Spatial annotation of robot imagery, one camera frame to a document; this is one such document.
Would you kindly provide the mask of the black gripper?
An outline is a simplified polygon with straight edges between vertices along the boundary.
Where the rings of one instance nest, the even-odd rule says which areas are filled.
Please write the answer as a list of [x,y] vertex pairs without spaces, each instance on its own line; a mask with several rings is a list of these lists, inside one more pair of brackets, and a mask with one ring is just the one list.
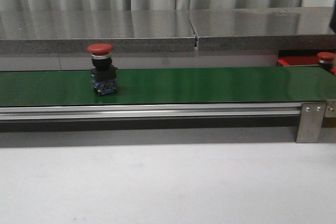
[[329,22],[329,27],[336,34],[336,7],[333,9],[333,13]]

